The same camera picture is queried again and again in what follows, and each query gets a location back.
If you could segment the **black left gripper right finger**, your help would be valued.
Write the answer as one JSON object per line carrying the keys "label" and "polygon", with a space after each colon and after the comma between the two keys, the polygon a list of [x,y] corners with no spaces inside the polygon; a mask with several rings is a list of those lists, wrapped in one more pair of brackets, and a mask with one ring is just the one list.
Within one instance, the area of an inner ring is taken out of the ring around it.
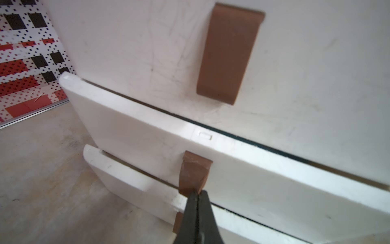
{"label": "black left gripper right finger", "polygon": [[202,190],[197,202],[197,244],[224,244],[207,191]]}

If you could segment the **white top drawer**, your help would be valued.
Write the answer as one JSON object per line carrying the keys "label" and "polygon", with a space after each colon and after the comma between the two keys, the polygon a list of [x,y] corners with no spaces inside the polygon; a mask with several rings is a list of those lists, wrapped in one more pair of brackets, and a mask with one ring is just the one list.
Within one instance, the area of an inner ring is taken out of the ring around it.
{"label": "white top drawer", "polygon": [[265,13],[234,105],[196,92],[215,1],[43,4],[81,78],[389,184],[389,1],[225,1]]}

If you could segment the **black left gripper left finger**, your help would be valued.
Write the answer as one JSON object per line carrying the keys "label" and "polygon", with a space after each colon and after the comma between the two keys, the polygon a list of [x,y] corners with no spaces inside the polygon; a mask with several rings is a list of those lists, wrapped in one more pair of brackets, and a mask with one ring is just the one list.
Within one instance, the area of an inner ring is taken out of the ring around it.
{"label": "black left gripper left finger", "polygon": [[173,232],[174,244],[195,244],[198,236],[198,193],[190,193],[184,213],[176,214]]}

